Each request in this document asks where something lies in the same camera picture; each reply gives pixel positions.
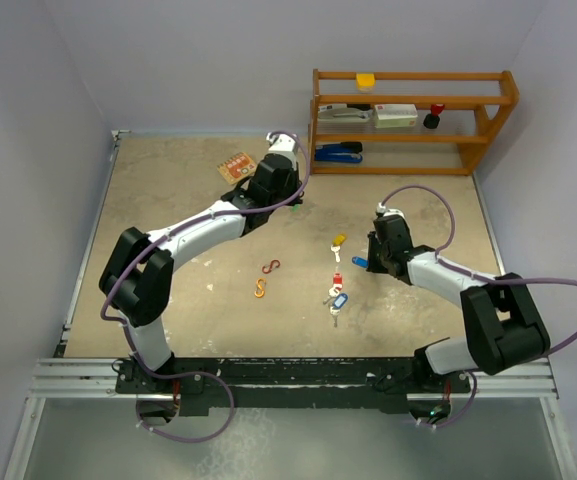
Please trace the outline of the yellow key tag with key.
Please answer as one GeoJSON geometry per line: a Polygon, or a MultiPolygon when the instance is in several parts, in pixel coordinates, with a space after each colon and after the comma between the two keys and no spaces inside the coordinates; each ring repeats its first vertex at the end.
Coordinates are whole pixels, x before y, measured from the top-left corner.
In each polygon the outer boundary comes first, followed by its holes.
{"type": "Polygon", "coordinates": [[[347,236],[345,234],[338,234],[332,240],[330,250],[334,254],[334,258],[335,258],[336,263],[341,262],[340,250],[341,250],[342,245],[346,241],[346,239],[347,239],[347,236]]]}

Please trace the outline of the red S-shaped carabiner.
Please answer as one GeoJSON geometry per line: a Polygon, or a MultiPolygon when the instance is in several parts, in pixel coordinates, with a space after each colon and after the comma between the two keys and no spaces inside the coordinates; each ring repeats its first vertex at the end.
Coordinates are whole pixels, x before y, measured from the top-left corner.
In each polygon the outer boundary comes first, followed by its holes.
{"type": "Polygon", "coordinates": [[[271,260],[267,265],[264,265],[261,271],[264,274],[271,273],[274,269],[279,268],[281,266],[281,262],[278,259],[271,260]]]}

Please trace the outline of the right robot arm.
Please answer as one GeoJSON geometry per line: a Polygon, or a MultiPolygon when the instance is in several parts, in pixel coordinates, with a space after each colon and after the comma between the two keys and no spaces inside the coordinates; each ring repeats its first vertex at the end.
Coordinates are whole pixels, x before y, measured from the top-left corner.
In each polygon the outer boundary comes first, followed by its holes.
{"type": "Polygon", "coordinates": [[[367,271],[388,274],[458,307],[465,335],[414,352],[411,373],[424,391],[435,391],[448,375],[481,370],[495,375],[545,354],[550,335],[528,287],[515,274],[482,276],[448,262],[427,245],[413,244],[397,210],[378,213],[368,233],[367,271]]]}

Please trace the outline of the red key tag with key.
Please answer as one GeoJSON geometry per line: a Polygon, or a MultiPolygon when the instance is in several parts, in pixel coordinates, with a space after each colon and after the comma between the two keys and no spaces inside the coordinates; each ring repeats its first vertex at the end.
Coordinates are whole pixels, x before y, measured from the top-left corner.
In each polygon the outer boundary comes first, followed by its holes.
{"type": "Polygon", "coordinates": [[[337,272],[333,274],[332,286],[328,290],[327,297],[323,300],[323,304],[328,304],[331,300],[334,300],[343,290],[343,276],[341,273],[337,272]]]}

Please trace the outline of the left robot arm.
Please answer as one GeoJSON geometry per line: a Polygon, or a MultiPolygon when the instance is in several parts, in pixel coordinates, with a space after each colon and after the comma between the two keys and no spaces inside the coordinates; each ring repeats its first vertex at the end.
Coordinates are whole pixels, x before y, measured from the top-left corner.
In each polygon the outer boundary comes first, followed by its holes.
{"type": "Polygon", "coordinates": [[[267,153],[253,176],[240,181],[209,208],[169,227],[144,233],[131,227],[120,235],[101,274],[105,295],[101,317],[124,327],[130,348],[143,363],[139,381],[152,392],[170,387],[174,354],[162,316],[176,271],[211,248],[265,225],[274,210],[302,202],[297,155],[267,153]],[[113,308],[116,317],[107,314],[113,308]]]}

